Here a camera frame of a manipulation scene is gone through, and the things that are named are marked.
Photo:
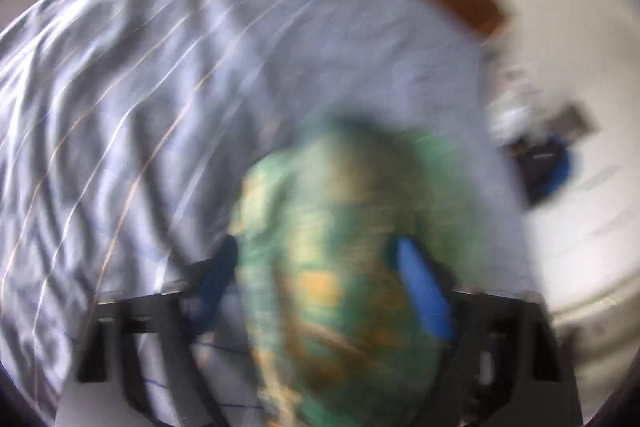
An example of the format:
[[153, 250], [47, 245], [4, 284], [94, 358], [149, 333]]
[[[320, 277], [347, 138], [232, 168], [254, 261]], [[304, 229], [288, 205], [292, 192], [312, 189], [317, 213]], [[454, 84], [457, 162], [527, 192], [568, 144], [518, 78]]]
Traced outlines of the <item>green floral padded jacket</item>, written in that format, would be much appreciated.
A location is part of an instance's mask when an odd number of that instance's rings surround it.
[[424, 129], [348, 117], [300, 129], [242, 182], [236, 277], [271, 426], [405, 426], [446, 343], [424, 329], [397, 248], [485, 276], [488, 230], [462, 161]]

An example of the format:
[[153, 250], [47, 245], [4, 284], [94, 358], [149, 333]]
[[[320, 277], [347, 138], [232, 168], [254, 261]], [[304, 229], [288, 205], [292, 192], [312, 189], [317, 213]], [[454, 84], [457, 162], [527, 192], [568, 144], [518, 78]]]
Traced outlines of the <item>black and blue jacket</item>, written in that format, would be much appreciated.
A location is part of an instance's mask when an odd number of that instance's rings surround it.
[[570, 179], [570, 151], [555, 134], [535, 142], [523, 136], [509, 144], [506, 153], [514, 162], [529, 209], [552, 197]]

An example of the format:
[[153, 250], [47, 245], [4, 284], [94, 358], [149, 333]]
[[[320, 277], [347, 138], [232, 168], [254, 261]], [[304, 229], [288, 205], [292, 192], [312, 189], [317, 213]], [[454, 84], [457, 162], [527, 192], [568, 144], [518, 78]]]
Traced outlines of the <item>white plastic bag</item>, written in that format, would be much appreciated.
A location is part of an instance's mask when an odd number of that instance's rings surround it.
[[518, 141], [529, 132], [534, 119], [534, 106], [525, 94], [503, 93], [487, 105], [488, 129], [499, 146]]

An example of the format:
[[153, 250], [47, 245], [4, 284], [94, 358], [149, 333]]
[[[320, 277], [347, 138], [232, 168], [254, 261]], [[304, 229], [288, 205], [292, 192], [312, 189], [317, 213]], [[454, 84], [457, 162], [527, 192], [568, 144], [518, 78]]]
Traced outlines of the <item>blue checked duvet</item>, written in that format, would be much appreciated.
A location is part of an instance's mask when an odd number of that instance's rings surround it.
[[478, 279], [536, 284], [483, 41], [434, 0], [40, 0], [1, 35], [1, 364], [54, 422], [96, 295], [213, 254], [245, 171], [347, 107], [457, 151], [489, 228]]

